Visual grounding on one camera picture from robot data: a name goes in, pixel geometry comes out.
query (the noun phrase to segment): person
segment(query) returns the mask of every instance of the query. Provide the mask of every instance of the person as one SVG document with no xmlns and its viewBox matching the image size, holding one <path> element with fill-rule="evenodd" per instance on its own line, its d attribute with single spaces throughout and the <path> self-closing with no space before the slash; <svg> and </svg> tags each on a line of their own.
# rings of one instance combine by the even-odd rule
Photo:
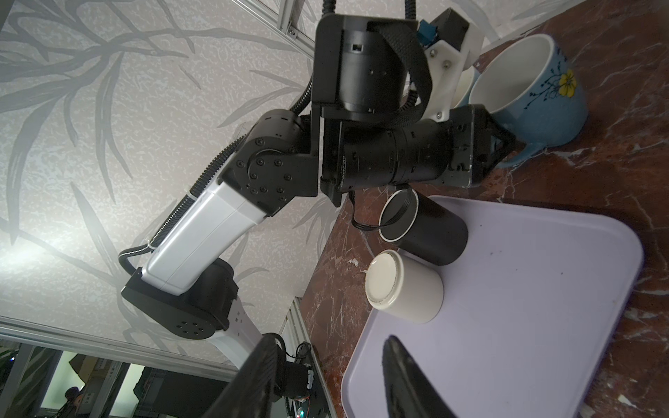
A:
<svg viewBox="0 0 669 418">
<path fill-rule="evenodd" d="M 78 387 L 73 386 L 65 391 L 65 405 L 63 405 L 58 412 L 50 418 L 74 418 L 77 415 L 77 409 L 81 405 L 84 391 L 79 390 Z"/>
</svg>

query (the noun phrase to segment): robotic arm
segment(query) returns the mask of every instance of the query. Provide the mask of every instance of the robotic arm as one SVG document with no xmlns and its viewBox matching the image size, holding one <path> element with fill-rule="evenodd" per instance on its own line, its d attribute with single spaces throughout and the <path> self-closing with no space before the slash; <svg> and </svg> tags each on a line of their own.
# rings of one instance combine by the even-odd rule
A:
<svg viewBox="0 0 669 418">
<path fill-rule="evenodd" d="M 420 62 L 402 56 L 401 45 L 379 29 L 392 25 L 410 29 L 404 41 L 420 48 Z M 218 257 L 294 197 L 317 195 L 321 119 L 320 190 L 336 206 L 343 193 L 367 187 L 471 187 L 512 150 L 514 136 L 482 106 L 449 110 L 482 41 L 480 30 L 451 9 L 418 28 L 412 20 L 324 16 L 316 30 L 311 115 L 261 116 L 184 198 L 187 205 L 175 209 L 159 239 L 119 255 L 132 274 L 123 297 L 175 335 L 207 339 L 241 368 L 262 335 L 242 308 L 232 268 Z M 411 73 L 421 66 L 431 78 L 427 94 L 429 80 Z M 427 96 L 413 120 L 415 109 L 400 106 L 405 67 Z M 149 251 L 143 267 L 129 264 L 128 257 Z"/>
</svg>

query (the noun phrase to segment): plastic tray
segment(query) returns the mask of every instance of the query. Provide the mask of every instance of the plastic tray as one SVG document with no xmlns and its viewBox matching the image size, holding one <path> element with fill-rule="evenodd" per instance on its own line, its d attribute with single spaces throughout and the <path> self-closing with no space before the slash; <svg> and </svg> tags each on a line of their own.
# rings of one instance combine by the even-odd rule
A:
<svg viewBox="0 0 669 418">
<path fill-rule="evenodd" d="M 444 303 L 427 324 L 373 310 L 341 388 L 349 418 L 387 417 L 382 347 L 394 334 L 459 418 L 574 417 L 643 262 L 601 215 L 431 197 L 467 223 L 435 268 Z"/>
</svg>

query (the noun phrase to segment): yellow flower pattern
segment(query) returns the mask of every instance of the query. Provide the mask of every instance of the yellow flower pattern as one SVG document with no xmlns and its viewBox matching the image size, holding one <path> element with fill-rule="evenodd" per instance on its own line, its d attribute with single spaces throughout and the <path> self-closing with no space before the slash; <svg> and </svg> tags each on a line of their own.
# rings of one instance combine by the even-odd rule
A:
<svg viewBox="0 0 669 418">
<path fill-rule="evenodd" d="M 557 63 L 546 73 L 546 78 L 535 88 L 538 90 L 528 93 L 529 101 L 525 105 L 527 109 L 532 103 L 540 100 L 552 100 L 555 98 L 572 98 L 576 96 L 578 83 L 576 75 L 571 68 L 563 72 L 562 68 L 567 67 L 567 57 L 557 48 Z"/>
<path fill-rule="evenodd" d="M 574 77 L 574 72 L 571 71 L 571 68 L 560 76 L 560 90 L 558 92 L 566 97 L 573 97 L 574 93 L 576 93 L 576 77 Z"/>
</svg>

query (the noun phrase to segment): red marble surface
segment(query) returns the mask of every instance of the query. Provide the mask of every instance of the red marble surface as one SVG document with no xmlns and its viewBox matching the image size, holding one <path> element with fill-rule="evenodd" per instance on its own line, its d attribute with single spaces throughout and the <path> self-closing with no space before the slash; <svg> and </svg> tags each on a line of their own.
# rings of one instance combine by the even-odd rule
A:
<svg viewBox="0 0 669 418">
<path fill-rule="evenodd" d="M 669 417 L 669 47 L 653 0 L 588 0 L 541 25 L 572 61 L 590 116 L 579 137 L 475 189 L 440 194 L 608 215 L 627 223 L 646 260 L 585 398 L 590 417 Z M 482 69 L 507 45 L 487 53 Z M 375 223 L 387 189 L 358 193 L 358 220 Z M 341 380 L 370 306 L 364 272 L 389 248 L 351 227 L 345 203 L 300 309 L 341 409 Z"/>
</svg>

